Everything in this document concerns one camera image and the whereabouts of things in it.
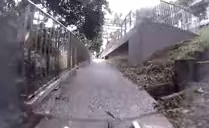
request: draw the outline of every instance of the walkway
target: walkway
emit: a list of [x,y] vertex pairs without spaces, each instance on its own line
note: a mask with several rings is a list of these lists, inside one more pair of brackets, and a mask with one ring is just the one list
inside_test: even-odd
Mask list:
[[[61,88],[52,92],[52,96],[38,108],[37,111],[55,116],[42,121],[38,128],[63,128],[66,125],[71,128],[105,128],[108,126],[105,120],[111,119],[106,112],[122,119],[140,117],[155,112],[154,103],[146,91],[138,90],[135,84],[106,62],[92,62],[78,69],[71,81],[63,82]],[[143,122],[171,127],[158,114],[145,117]],[[124,128],[128,121],[114,125]]]

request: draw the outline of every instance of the foliage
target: foliage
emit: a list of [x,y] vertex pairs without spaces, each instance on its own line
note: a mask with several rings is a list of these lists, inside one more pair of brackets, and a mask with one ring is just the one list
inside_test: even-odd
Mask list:
[[123,22],[122,13],[115,13],[113,18],[106,22],[106,34],[107,40],[114,40],[121,35],[121,29]]
[[176,3],[178,3],[181,6],[188,7],[194,0],[177,0]]
[[203,52],[209,48],[209,29],[205,29],[200,36],[191,41],[180,42],[171,48],[170,59],[195,58],[197,52]]
[[[15,0],[0,0],[0,14],[9,12],[14,8]],[[101,38],[100,32],[104,24],[104,13],[109,11],[106,0],[32,0],[35,4],[40,4],[49,14],[56,17],[65,26],[76,26],[76,33],[84,35],[86,39],[94,42]],[[94,44],[94,48],[99,49],[99,45]]]
[[77,36],[79,37],[79,39],[85,44],[85,46],[90,50],[90,51],[93,51],[93,52],[96,52],[96,53],[100,53],[100,50],[101,50],[101,46],[102,46],[102,43],[100,42],[103,42],[102,40],[102,34],[101,32],[98,34],[98,36],[93,39],[93,40],[88,40],[85,35],[83,34],[80,34],[80,33],[77,33]]
[[14,0],[0,0],[0,15],[6,14],[16,5]]

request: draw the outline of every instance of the paved path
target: paved path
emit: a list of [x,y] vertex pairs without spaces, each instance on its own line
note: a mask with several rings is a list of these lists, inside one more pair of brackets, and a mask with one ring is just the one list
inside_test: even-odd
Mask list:
[[[42,121],[38,127],[107,127],[105,120],[111,119],[106,114],[107,111],[122,119],[140,117],[155,112],[154,103],[155,100],[146,91],[138,90],[135,84],[106,62],[92,62],[78,69],[72,80],[63,82],[61,88],[52,92],[52,96],[37,110],[57,117]],[[158,114],[143,120],[146,125],[171,127],[168,121]]]

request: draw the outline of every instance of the concrete wall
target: concrete wall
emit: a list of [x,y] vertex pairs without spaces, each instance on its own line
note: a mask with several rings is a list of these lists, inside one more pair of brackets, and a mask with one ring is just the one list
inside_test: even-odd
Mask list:
[[134,65],[142,64],[157,50],[195,36],[167,24],[143,21],[129,39],[129,60]]
[[206,49],[203,53],[200,53],[198,59],[200,61],[208,61],[209,60],[209,48]]
[[121,39],[119,40],[114,40],[110,42],[111,46],[108,46],[107,49],[105,49],[100,57],[105,57],[114,52],[116,49],[121,47],[123,44],[128,43],[128,40],[130,37],[134,34],[134,29],[132,29],[130,32],[128,32],[126,35],[124,35]]
[[128,56],[128,42],[115,49],[112,53],[108,55],[107,58],[113,58],[118,56]]

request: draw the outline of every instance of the metal railing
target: metal railing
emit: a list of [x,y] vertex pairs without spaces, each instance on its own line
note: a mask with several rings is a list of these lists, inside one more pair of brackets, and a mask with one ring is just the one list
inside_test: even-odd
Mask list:
[[28,97],[60,73],[89,60],[85,45],[63,24],[30,0],[20,9],[20,41],[24,48],[23,71]]
[[113,32],[115,37],[110,42],[124,37],[128,32],[132,31],[136,25],[139,25],[142,20],[149,19],[153,22],[164,23],[183,30],[189,30],[194,33],[199,32],[200,18],[194,16],[189,10],[178,5],[160,1],[160,4],[152,9],[141,9],[130,11],[125,19],[120,24],[120,31]]

